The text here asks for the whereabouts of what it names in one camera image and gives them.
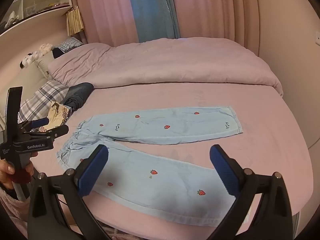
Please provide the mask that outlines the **person's left hand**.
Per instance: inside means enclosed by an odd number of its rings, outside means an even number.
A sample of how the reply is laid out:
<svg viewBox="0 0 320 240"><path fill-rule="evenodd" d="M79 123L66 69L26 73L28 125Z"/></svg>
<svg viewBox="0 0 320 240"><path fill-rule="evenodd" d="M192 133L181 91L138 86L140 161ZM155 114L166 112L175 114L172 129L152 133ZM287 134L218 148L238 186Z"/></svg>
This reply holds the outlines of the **person's left hand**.
<svg viewBox="0 0 320 240"><path fill-rule="evenodd" d="M1 187L4 190L13 190L14 187L10 176L15 173L14 167L5 160L1 160L0 169ZM30 176L34 174L34 166L31 161L29 161L28 165L25 167L25 170Z"/></svg>

